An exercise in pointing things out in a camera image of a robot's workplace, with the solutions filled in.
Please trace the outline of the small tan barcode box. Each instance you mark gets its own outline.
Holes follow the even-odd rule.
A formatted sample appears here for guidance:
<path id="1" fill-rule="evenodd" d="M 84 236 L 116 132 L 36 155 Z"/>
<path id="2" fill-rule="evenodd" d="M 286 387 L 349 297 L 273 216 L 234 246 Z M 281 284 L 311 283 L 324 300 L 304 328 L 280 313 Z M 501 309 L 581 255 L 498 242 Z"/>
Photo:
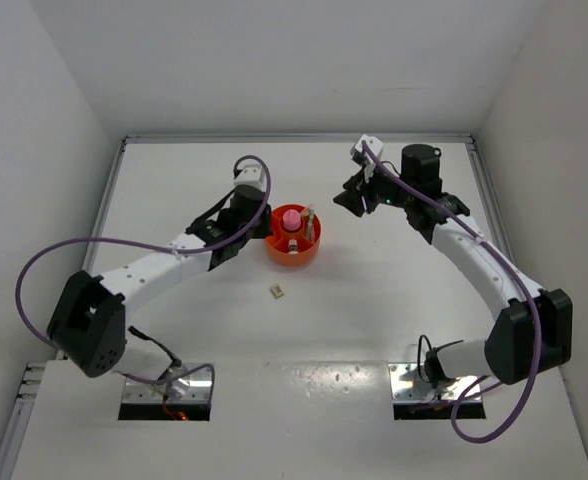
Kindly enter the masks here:
<path id="1" fill-rule="evenodd" d="M 278 284 L 272 285 L 270 287 L 270 292 L 275 299 L 279 299 L 284 296 L 284 291 Z"/>

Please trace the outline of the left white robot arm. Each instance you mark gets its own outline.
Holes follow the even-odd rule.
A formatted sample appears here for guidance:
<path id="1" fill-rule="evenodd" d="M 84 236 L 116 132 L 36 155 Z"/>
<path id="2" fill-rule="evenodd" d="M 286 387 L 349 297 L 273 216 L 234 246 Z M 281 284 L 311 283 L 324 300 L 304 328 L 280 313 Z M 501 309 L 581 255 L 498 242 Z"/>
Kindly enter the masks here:
<path id="1" fill-rule="evenodd" d="M 179 358 L 132 323 L 136 312 L 183 281 L 234 258 L 252 239 L 271 235 L 267 193 L 237 185 L 161 251 L 92 276 L 66 282 L 47 335 L 89 378 L 117 372 L 158 384 Z"/>

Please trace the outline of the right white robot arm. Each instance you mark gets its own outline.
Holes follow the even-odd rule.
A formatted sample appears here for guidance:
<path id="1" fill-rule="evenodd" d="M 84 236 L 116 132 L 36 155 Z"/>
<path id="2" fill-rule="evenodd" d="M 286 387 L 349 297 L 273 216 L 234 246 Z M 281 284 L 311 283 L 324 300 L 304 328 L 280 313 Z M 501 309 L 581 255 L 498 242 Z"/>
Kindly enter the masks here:
<path id="1" fill-rule="evenodd" d="M 380 205 L 402 209 L 410 226 L 463 274 L 494 319 L 486 339 L 430 349 L 422 367 L 428 382 L 440 386 L 472 375 L 513 385 L 567 363 L 573 319 L 569 295 L 545 289 L 485 238 L 467 205 L 444 190 L 439 148 L 404 147 L 397 173 L 383 165 L 382 152 L 376 137 L 357 140 L 351 156 L 360 170 L 344 183 L 335 204 L 357 217 Z"/>

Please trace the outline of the green glue stick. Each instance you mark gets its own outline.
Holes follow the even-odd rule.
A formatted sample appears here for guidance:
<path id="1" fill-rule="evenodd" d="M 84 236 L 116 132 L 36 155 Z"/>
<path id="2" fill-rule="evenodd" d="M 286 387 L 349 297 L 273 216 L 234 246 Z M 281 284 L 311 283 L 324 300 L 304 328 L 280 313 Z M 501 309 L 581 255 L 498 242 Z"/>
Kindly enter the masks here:
<path id="1" fill-rule="evenodd" d="M 316 214 L 315 214 L 315 211 L 313 208 L 308 208 L 305 210 L 304 215 L 307 218 L 305 237 L 309 242 L 314 243 L 316 241 L 316 232 L 315 232 Z"/>

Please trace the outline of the pink capped glue bottle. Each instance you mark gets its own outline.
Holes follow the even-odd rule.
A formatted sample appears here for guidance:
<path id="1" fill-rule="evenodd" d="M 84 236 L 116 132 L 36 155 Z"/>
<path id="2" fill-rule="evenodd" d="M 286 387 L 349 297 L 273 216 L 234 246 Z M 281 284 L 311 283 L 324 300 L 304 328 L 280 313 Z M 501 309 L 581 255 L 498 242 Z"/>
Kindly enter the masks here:
<path id="1" fill-rule="evenodd" d="M 302 228 L 301 213 L 295 209 L 288 209 L 282 217 L 283 229 L 287 232 L 297 232 Z"/>

